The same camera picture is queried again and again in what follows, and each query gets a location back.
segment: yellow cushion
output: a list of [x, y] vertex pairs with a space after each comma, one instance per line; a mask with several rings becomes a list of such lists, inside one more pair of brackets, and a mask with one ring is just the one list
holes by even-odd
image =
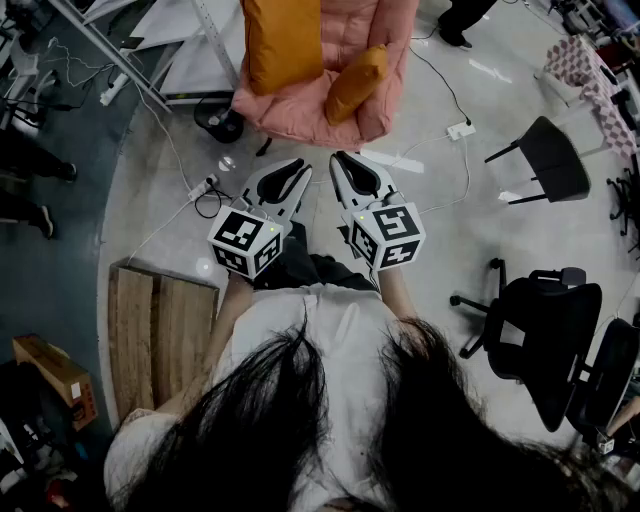
[[322, 75], [320, 0], [242, 0], [242, 9], [255, 94]]
[[369, 48], [331, 84], [324, 110], [331, 126], [347, 119], [387, 76], [387, 48]]

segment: power outlet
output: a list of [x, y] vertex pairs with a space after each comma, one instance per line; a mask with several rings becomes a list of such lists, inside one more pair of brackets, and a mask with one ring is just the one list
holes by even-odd
[[218, 183], [218, 178], [216, 178], [216, 175], [213, 173], [209, 174], [209, 176], [207, 176], [207, 178], [205, 178], [204, 181], [200, 182], [197, 187], [195, 187], [193, 190], [191, 190], [191, 192], [189, 192], [189, 200], [192, 203], [196, 199], [198, 199], [201, 195], [206, 194], [211, 190], [211, 187], [207, 183], [208, 178], [211, 178], [214, 185]]
[[449, 126], [447, 133], [451, 140], [458, 140], [460, 137], [468, 137], [472, 133], [476, 133], [476, 128], [472, 124], [459, 123]]

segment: floor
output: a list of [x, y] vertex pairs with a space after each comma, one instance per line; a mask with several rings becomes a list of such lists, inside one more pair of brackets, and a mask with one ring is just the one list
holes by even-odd
[[[115, 39], [120, 35], [117, 30], [113, 33]], [[51, 21], [28, 51], [44, 54], [53, 36], [70, 49], [71, 55], [89, 64], [102, 65], [106, 61], [62, 16]], [[154, 68], [160, 53], [152, 50], [141, 55], [147, 71]], [[41, 61], [62, 55], [63, 50], [55, 49]], [[51, 66], [61, 76], [65, 74], [64, 61], [42, 65], [44, 70]], [[77, 82], [90, 74], [74, 65], [70, 76]], [[109, 108], [103, 107], [99, 94], [107, 88], [107, 75], [105, 72], [96, 78], [82, 108], [49, 112], [41, 130], [27, 130], [41, 146], [63, 161], [73, 162], [78, 169], [73, 184], [35, 176], [26, 186], [13, 189], [50, 208], [56, 229], [54, 239], [45, 240], [34, 227], [0, 224], [0, 362], [13, 359], [13, 336], [35, 332], [89, 371], [99, 417], [81, 431], [80, 439], [96, 459], [111, 436], [96, 333], [100, 233], [120, 148], [140, 99], [130, 86]], [[78, 105], [85, 93], [81, 87], [71, 88], [63, 78], [57, 95], [47, 101]], [[11, 188], [11, 183], [2, 181], [3, 187]]]
[[[448, 5], [445, 0], [422, 0], [415, 36], [431, 32], [437, 16]], [[535, 2], [532, 7], [543, 12]], [[607, 177], [620, 174], [623, 162], [610, 153], [585, 160], [592, 181], [591, 195], [586, 200], [519, 206], [507, 206], [499, 195], [506, 190], [521, 196], [540, 193], [538, 185], [530, 181], [532, 173], [522, 155], [513, 152], [484, 164], [484, 158], [508, 145], [537, 116], [553, 116], [566, 108], [533, 77], [544, 63], [547, 48], [561, 37], [556, 30], [537, 19], [522, 3], [507, 5], [499, 1], [485, 19], [467, 31], [467, 38], [474, 45], [471, 52], [447, 46], [437, 34], [426, 43], [412, 43], [415, 51], [447, 78], [477, 130], [466, 139], [471, 177], [468, 197], [423, 215], [426, 244], [418, 261], [403, 267], [418, 312], [446, 333], [456, 351], [477, 333], [480, 324], [469, 311], [451, 308], [448, 298], [459, 291], [488, 302], [496, 293], [497, 275], [490, 273], [487, 262], [496, 256], [507, 261], [512, 279], [534, 269], [585, 269], [589, 281], [599, 283], [604, 292], [601, 321], [616, 311], [630, 320], [636, 306], [631, 287], [637, 264], [635, 256], [626, 252], [633, 241], [621, 237], [620, 226], [609, 220], [614, 203], [612, 190], [605, 184]], [[331, 183], [326, 181], [330, 150], [275, 141], [265, 157], [256, 159], [253, 155], [264, 136], [247, 127], [237, 143], [223, 146], [197, 127], [191, 116], [188, 109], [161, 116], [180, 155], [189, 186], [215, 172], [223, 189], [235, 194], [253, 170], [301, 157], [312, 164], [313, 181], [319, 182], [307, 189], [297, 218], [307, 227], [311, 251], [331, 253], [353, 270], [365, 270], [362, 260], [353, 260], [336, 229], [340, 208]], [[402, 154], [422, 140], [443, 136], [448, 126], [463, 120], [442, 80], [410, 55], [394, 129], [366, 149]], [[578, 150], [599, 144], [595, 122], [587, 118], [574, 125], [568, 132]], [[422, 162], [424, 172], [394, 169], [393, 177], [407, 200], [414, 201], [420, 210], [446, 204], [464, 194], [464, 155], [463, 141], [426, 143], [406, 157]], [[224, 170], [224, 157], [233, 160], [234, 169]], [[105, 383], [109, 375], [105, 300], [108, 267], [112, 262], [127, 261], [149, 234], [186, 201], [180, 163], [171, 144], [149, 111], [139, 105], [118, 160], [100, 239], [98, 334]], [[216, 205], [205, 204], [205, 208], [213, 213]], [[139, 249], [132, 263], [204, 277], [224, 289], [224, 269], [214, 265], [211, 275], [203, 276], [196, 265], [199, 258], [211, 257], [206, 243], [210, 226], [211, 221], [200, 218], [189, 206]], [[484, 405], [487, 420], [496, 429], [508, 436], [560, 444], [572, 439], [574, 432], [566, 422], [558, 432], [548, 433], [526, 389], [495, 377], [484, 352], [463, 365]], [[108, 385], [105, 392], [113, 413], [113, 395]]]

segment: white label on box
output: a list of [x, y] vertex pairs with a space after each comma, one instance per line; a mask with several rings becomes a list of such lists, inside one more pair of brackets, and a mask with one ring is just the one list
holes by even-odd
[[73, 398], [74, 400], [76, 398], [79, 398], [81, 395], [80, 393], [80, 383], [76, 382], [75, 384], [71, 385], [71, 398]]

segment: checkered tablecloth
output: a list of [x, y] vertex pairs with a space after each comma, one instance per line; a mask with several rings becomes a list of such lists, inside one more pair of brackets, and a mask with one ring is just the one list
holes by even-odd
[[571, 36], [547, 52], [543, 70], [567, 85], [582, 87], [580, 98], [593, 104], [607, 144], [628, 159], [636, 151], [636, 138], [611, 101], [620, 87], [609, 81], [600, 66], [607, 67], [589, 43]]

